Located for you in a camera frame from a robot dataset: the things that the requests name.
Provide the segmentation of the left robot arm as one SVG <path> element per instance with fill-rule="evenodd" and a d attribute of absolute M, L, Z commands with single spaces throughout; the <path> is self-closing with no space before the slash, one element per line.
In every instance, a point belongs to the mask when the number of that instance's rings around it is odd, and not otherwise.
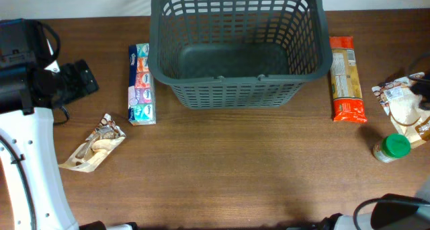
<path fill-rule="evenodd" d="M 96 92 L 84 60 L 59 65 L 60 38 L 37 20 L 1 22 L 1 164 L 15 229 L 105 229 L 80 225 L 56 160 L 53 110 Z"/>

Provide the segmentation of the grey plastic shopping basket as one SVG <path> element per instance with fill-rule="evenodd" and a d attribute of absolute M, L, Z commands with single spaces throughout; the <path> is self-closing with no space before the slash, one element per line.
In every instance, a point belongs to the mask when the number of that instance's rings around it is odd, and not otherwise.
<path fill-rule="evenodd" d="M 286 104 L 332 64 L 322 0 L 151 0 L 148 65 L 191 109 Z"/>

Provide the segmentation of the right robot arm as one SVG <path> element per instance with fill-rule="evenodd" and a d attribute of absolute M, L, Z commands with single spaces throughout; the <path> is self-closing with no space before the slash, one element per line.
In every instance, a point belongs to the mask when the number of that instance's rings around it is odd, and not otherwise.
<path fill-rule="evenodd" d="M 415 73 L 372 88 L 380 105 L 397 130 L 379 136 L 372 155 L 392 163 L 429 142 L 429 74 Z M 325 218 L 319 229 L 428 229 L 429 197 L 385 194 L 367 200 L 351 216 Z"/>

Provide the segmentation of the green lidded jar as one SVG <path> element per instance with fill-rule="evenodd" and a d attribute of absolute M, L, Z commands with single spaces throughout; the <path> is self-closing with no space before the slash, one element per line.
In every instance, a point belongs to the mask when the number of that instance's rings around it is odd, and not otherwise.
<path fill-rule="evenodd" d="M 391 134 L 376 143 L 372 148 L 373 156 L 384 163 L 390 163 L 407 156 L 411 152 L 409 140 L 400 134 Z"/>

